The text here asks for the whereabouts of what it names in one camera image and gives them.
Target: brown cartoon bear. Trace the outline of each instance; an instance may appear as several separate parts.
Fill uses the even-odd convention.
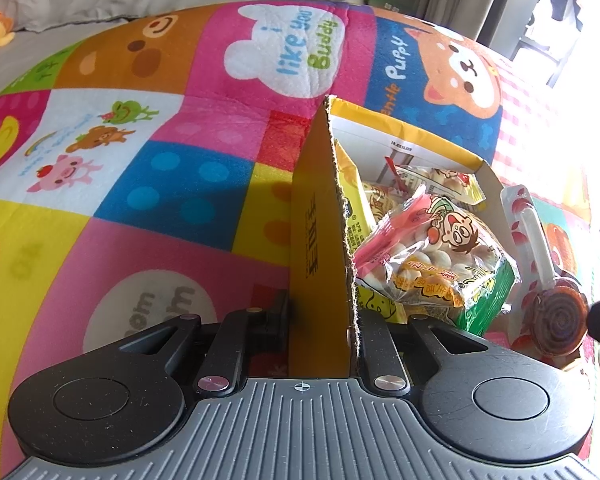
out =
[[[88,133],[75,138],[76,142],[65,150],[72,153],[75,150],[90,150],[98,146],[108,146],[110,142],[125,142],[125,135],[134,133],[135,130],[119,130],[115,126],[96,126]]]
[[[418,42],[429,78],[425,101],[453,104],[471,115],[488,119],[498,111],[502,93],[498,71],[486,51],[447,28],[412,19],[405,32]]]

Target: colorful blanket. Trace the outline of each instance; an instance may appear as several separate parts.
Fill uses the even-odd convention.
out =
[[[287,287],[292,170],[327,93],[540,189],[556,257],[590,282],[573,257],[587,251],[582,174],[568,169],[569,189],[550,192],[519,177],[529,141],[517,139],[537,137],[553,111],[496,54],[414,18],[325,2],[137,20],[0,94],[0,476],[22,459],[6,407],[27,376],[185,312],[215,322],[266,308]],[[259,365],[285,373],[284,361]]]

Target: white bear silhouette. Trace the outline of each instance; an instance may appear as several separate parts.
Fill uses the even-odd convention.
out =
[[[287,97],[313,98],[333,84],[342,56],[344,23],[327,10],[253,4],[240,7],[251,18],[250,40],[230,44],[224,68],[235,79],[258,78]]]

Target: cardboard box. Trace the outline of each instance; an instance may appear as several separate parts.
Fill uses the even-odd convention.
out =
[[[475,173],[486,196],[477,215],[516,257],[500,203],[502,184],[486,162],[425,130],[329,97],[314,117],[293,177],[290,377],[346,377],[356,363],[354,269],[334,139],[368,182],[390,181],[386,156],[397,164]]]

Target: cartoon boy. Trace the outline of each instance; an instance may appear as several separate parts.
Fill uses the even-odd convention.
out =
[[[427,213],[431,215],[431,227],[427,231],[431,244],[442,240],[456,253],[465,254],[478,244],[478,229],[473,220],[455,209],[448,199],[433,197]]]

